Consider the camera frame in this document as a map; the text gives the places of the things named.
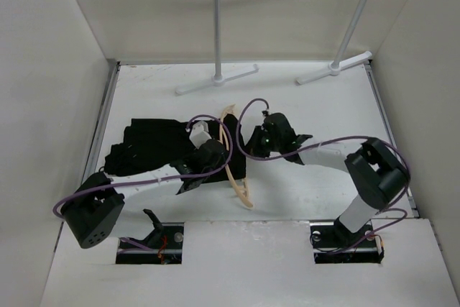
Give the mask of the beige plastic hanger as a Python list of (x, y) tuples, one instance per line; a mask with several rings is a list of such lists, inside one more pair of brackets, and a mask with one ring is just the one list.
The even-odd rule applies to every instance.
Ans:
[[(236, 116), (234, 108), (235, 108), (234, 104), (227, 106), (222, 111), (220, 120), (223, 122), (225, 117), (228, 116), (229, 114)], [(224, 144), (226, 149), (229, 149), (230, 148), (229, 139), (221, 124), (219, 125), (218, 135), (219, 135), (219, 139), (218, 139), (219, 142), (221, 144)], [(227, 175), (227, 178), (229, 179), (231, 187), (234, 189), (236, 193), (236, 196), (240, 199), (240, 201), (244, 204), (244, 206), (246, 206), (248, 209), (252, 209), (254, 205), (249, 200), (249, 184), (248, 184), (247, 178), (243, 178), (241, 180), (235, 180), (230, 167), (226, 165), (224, 169), (226, 171), (226, 175)]]

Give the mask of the black trousers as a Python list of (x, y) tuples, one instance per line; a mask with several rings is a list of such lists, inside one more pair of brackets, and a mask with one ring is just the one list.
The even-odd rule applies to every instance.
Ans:
[[(120, 177), (136, 175), (186, 156), (195, 148), (188, 139), (186, 124), (174, 119), (132, 119), (130, 126), (124, 129), (122, 142), (112, 145), (105, 156), (103, 171)], [(236, 146), (237, 119), (233, 114), (227, 114), (224, 124), (234, 143), (229, 168), (233, 178), (241, 180), (247, 176), (247, 161)], [(221, 170), (204, 183), (225, 180), (228, 176), (225, 170)]]

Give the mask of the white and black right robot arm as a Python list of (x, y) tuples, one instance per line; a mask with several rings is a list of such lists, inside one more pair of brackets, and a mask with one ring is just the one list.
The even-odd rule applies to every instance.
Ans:
[(321, 140), (297, 134), (282, 113), (265, 112), (262, 124), (239, 150), (253, 160), (285, 159), (348, 174), (357, 195), (331, 227), (340, 249), (360, 241), (367, 222), (391, 207), (410, 184), (407, 165), (389, 143), (361, 135)]

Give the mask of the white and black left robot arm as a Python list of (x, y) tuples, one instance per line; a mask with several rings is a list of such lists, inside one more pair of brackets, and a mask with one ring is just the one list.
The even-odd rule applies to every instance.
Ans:
[(141, 225), (137, 240), (127, 234), (121, 237), (141, 249), (151, 249), (160, 243), (162, 232), (158, 218), (147, 208), (148, 200), (198, 188), (224, 169), (232, 153), (232, 147), (226, 149), (218, 140), (209, 139), (185, 157), (156, 170), (124, 177), (97, 172), (74, 194), (58, 201), (52, 212), (67, 223), (80, 247), (89, 249), (109, 237), (127, 204), (140, 206), (154, 225)]

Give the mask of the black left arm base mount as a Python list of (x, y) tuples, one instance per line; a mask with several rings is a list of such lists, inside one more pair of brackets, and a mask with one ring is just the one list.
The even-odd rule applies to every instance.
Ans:
[(165, 223), (161, 237), (150, 251), (120, 242), (116, 253), (117, 265), (180, 265), (183, 258), (184, 223)]

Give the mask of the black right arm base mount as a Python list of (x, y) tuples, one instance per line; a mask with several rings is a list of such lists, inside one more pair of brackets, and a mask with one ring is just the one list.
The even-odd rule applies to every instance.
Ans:
[(310, 244), (316, 264), (381, 264), (385, 247), (380, 235), (371, 235), (367, 222), (350, 240), (336, 234), (332, 222), (310, 223)]

